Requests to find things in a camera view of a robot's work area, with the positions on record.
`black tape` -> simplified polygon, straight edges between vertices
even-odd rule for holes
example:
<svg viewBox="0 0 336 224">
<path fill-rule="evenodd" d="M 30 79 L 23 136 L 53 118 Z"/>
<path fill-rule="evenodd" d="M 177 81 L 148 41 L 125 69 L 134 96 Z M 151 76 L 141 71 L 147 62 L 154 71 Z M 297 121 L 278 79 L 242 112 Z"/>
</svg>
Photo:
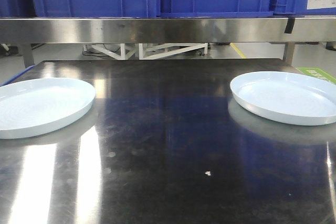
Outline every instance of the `black tape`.
<svg viewBox="0 0 336 224">
<path fill-rule="evenodd" d="M 295 18 L 288 18 L 285 34 L 291 34 L 293 32 L 294 24 Z"/>
</svg>

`metal shelf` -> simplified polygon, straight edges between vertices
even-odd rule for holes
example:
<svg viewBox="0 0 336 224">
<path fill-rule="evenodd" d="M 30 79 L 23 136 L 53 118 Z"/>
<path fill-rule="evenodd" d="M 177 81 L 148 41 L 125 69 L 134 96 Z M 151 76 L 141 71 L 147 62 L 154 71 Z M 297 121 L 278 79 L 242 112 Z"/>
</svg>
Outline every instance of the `metal shelf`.
<svg viewBox="0 0 336 224">
<path fill-rule="evenodd" d="M 0 19 L 0 42 L 23 45 L 301 41 L 336 41 L 336 16 Z"/>
</svg>

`white oval tray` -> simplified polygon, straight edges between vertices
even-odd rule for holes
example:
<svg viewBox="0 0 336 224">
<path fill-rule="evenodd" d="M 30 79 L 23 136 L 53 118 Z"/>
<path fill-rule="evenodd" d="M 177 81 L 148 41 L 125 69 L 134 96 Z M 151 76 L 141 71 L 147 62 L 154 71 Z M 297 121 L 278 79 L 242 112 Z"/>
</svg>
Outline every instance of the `white oval tray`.
<svg viewBox="0 0 336 224">
<path fill-rule="evenodd" d="M 234 99 L 264 118 L 295 125 L 336 122 L 336 85 L 302 74 L 251 72 L 235 77 Z"/>
<path fill-rule="evenodd" d="M 81 80 L 44 78 L 0 88 L 0 138 L 42 135 L 85 115 L 96 91 Z"/>
</svg>

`stainless steel table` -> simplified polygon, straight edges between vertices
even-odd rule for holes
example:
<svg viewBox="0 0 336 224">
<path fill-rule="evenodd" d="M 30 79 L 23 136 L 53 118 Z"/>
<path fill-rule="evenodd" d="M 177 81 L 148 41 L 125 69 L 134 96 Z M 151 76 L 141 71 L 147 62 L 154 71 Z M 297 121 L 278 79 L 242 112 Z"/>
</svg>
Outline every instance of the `stainless steel table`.
<svg viewBox="0 0 336 224">
<path fill-rule="evenodd" d="M 0 141 L 0 223 L 335 223 L 336 127 L 235 103 L 231 79 L 279 59 L 44 61 L 17 81 L 78 78 L 92 110 Z"/>
</svg>

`green sign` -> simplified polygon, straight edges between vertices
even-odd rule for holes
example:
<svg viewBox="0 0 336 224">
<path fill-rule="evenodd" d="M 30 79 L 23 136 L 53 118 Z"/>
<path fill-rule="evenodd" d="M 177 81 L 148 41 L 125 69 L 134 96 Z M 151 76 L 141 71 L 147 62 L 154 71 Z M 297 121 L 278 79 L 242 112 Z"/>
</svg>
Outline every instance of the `green sign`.
<svg viewBox="0 0 336 224">
<path fill-rule="evenodd" d="M 327 72 L 324 72 L 320 68 L 297 68 L 297 70 L 301 71 L 307 76 L 316 77 L 318 79 L 329 81 L 333 84 L 336 84 L 336 78 L 328 74 Z"/>
</svg>

